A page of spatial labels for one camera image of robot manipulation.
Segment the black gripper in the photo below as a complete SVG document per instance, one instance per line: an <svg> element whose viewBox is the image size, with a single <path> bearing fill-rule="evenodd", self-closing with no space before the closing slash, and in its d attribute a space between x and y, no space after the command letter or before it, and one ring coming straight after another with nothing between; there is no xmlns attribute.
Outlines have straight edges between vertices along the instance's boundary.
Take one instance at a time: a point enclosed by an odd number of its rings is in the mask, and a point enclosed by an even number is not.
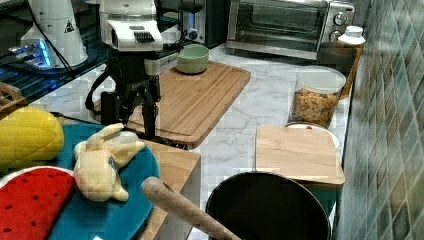
<svg viewBox="0 0 424 240"><path fill-rule="evenodd" d="M116 92L101 93L101 124L120 121L120 110L131 115L135 107L142 106L145 135L156 135L157 102L160 101L159 76L149 74L141 52L109 51L108 68L116 83Z"/></svg>

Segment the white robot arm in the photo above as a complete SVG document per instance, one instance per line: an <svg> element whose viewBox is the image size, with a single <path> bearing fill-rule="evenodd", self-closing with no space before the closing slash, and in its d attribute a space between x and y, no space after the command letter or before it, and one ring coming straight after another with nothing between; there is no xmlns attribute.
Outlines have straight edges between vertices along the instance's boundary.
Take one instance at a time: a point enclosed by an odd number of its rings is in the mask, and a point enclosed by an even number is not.
<svg viewBox="0 0 424 240"><path fill-rule="evenodd" d="M101 94L101 123L126 124L137 106L142 108L144 134L156 135L159 75L145 67L149 54L163 48L154 0L101 0L102 42L108 46L104 75L115 90Z"/></svg>

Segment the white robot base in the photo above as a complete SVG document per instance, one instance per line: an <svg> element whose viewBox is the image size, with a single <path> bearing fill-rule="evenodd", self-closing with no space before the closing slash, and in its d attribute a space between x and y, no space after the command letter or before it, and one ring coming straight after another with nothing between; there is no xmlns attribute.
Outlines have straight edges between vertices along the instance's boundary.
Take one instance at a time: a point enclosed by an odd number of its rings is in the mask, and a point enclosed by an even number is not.
<svg viewBox="0 0 424 240"><path fill-rule="evenodd" d="M34 44L36 58L28 64L40 70L75 67L88 58L76 25L71 0L28 0L33 26L21 38Z"/></svg>

